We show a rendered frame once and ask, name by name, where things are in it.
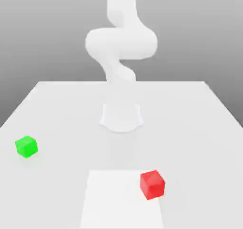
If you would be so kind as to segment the small red cube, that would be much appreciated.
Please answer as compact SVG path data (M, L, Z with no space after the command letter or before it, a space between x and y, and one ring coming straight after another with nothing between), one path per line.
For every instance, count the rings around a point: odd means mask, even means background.
M140 189L147 200L164 195L165 180L157 170L140 175Z

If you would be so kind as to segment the small green cube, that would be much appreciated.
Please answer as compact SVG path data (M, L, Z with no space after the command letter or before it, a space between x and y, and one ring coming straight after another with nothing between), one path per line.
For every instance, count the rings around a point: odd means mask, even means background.
M29 158L38 152L37 141L30 136L15 141L15 145L17 152L24 158Z

